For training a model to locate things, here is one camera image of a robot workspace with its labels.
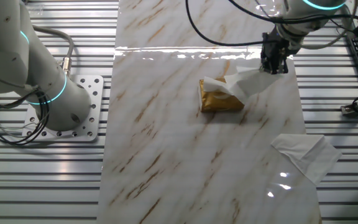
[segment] napkin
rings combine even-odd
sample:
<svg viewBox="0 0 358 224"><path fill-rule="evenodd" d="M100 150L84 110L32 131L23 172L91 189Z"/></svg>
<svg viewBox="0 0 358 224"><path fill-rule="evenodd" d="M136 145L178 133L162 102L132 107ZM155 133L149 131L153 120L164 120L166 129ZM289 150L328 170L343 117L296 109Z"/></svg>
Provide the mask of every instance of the napkin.
<svg viewBox="0 0 358 224"><path fill-rule="evenodd" d="M281 134L272 141L272 146L288 156L315 185L320 183L342 156L323 135Z"/></svg>
<svg viewBox="0 0 358 224"><path fill-rule="evenodd" d="M259 68L236 68L237 73L224 77L226 83L204 77L204 91L219 90L228 95L235 96L241 103L245 104L250 96L263 92L271 84L283 77L283 75L271 75L261 71Z"/></svg>

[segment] marble surface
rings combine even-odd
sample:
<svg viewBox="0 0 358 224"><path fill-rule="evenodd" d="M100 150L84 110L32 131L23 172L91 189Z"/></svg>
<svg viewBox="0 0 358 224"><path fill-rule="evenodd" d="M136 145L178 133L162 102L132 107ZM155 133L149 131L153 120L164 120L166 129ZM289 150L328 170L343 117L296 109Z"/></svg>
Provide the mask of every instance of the marble surface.
<svg viewBox="0 0 358 224"><path fill-rule="evenodd" d="M273 27L227 1L190 7L201 31L222 42L260 40ZM315 185L270 145L305 133L292 61L243 111L200 113L199 79L258 66L259 55L202 40L183 0L120 1L99 224L321 223Z"/></svg>

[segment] gold package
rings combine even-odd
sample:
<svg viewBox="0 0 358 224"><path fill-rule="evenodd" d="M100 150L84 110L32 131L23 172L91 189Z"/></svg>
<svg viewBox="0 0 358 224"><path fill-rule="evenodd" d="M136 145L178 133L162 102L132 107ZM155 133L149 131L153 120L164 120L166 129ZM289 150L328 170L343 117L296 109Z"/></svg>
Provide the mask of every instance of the gold package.
<svg viewBox="0 0 358 224"><path fill-rule="evenodd" d="M217 81L226 82L224 78L217 78ZM235 97L221 91L204 92L204 80L200 80L200 108L201 112L215 111L240 111L244 105Z"/></svg>

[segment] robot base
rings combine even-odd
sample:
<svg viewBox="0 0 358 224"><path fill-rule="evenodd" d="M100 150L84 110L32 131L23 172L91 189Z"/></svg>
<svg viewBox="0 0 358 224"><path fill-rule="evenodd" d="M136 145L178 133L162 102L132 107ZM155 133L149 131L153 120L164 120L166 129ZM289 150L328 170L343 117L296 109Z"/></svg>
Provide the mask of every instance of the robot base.
<svg viewBox="0 0 358 224"><path fill-rule="evenodd" d="M91 97L91 111L88 117L75 129L70 131L52 131L45 128L34 142L91 142L98 137L99 117L101 112L103 77L99 75L72 75L71 79L85 88ZM29 106L24 124L38 123L35 109ZM32 132L35 124L30 124L23 129L23 136Z"/></svg>

